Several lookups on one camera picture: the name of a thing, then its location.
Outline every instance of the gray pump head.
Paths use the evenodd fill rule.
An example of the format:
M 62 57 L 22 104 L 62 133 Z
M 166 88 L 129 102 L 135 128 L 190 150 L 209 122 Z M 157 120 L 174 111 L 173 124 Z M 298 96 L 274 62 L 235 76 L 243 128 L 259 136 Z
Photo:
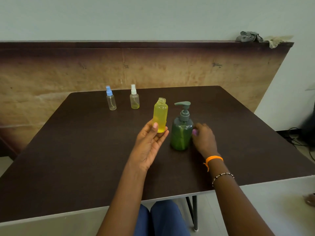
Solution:
M 187 109 L 189 109 L 190 102 L 188 102 L 188 101 L 178 102 L 178 103 L 175 103 L 175 105 L 182 105 L 184 108 L 180 112 L 179 120 L 181 120 L 182 122 L 188 122 L 190 114 L 189 114 L 189 111 Z

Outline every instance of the yellow plastic bottle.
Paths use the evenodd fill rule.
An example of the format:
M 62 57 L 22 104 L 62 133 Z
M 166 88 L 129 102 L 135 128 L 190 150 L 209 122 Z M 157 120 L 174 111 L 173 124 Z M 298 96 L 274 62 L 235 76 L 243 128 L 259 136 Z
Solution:
M 168 106 L 166 104 L 166 99 L 159 98 L 157 103 L 154 105 L 153 112 L 153 123 L 158 123 L 158 131 L 164 132 L 166 125 L 166 117 L 167 117 Z

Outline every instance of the plastic bottle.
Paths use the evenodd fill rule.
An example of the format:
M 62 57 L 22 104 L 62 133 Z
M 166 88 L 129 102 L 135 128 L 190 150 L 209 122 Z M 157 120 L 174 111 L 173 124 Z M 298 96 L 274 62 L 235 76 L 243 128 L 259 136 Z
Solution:
M 106 86 L 106 94 L 107 94 L 107 102 L 108 102 L 109 109 L 115 110 L 117 107 L 116 107 L 116 102 L 115 102 L 113 92 L 111 91 L 111 87 Z
M 140 107 L 139 95 L 137 94 L 136 85 L 131 85 L 130 103 L 132 109 L 138 109 Z
M 158 131 L 164 132 L 166 125 L 166 117 L 167 117 L 168 106 L 166 104 L 166 99 L 159 98 L 157 103 L 154 105 L 153 112 L 153 123 L 158 123 Z
M 172 125 L 171 132 L 171 146 L 175 150 L 185 150 L 189 146 L 194 123 L 189 118 L 190 114 L 187 110 L 190 102 L 178 102 L 175 105 L 182 105 L 184 110 L 180 112 L 180 116 L 175 118 Z

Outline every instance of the table leg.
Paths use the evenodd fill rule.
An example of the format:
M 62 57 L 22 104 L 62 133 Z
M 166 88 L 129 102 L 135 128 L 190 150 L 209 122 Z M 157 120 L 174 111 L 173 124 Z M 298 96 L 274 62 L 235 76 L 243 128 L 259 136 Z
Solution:
M 194 230 L 198 231 L 198 211 L 197 211 L 197 196 L 192 197 L 192 206 L 189 197 L 186 197 L 188 209 L 191 215 L 192 222 L 194 223 Z

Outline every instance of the white floor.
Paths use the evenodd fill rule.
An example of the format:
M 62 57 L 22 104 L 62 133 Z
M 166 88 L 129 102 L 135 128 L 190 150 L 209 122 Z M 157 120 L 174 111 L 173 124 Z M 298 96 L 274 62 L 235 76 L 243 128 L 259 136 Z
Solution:
M 305 147 L 298 148 L 310 158 Z M 0 175 L 11 162 L 7 157 L 0 157 Z M 242 186 L 242 190 L 275 235 L 315 235 L 315 207 L 306 205 L 302 197 L 315 192 L 315 176 Z M 215 192 L 198 196 L 198 232 L 192 229 L 193 224 L 186 199 L 179 198 L 174 201 L 179 206 L 191 235 L 227 235 Z M 154 202 L 144 203 L 149 209 L 153 204 Z M 0 226 L 0 235 L 94 236 L 107 209 L 108 207 L 104 207 L 85 213 L 12 223 Z

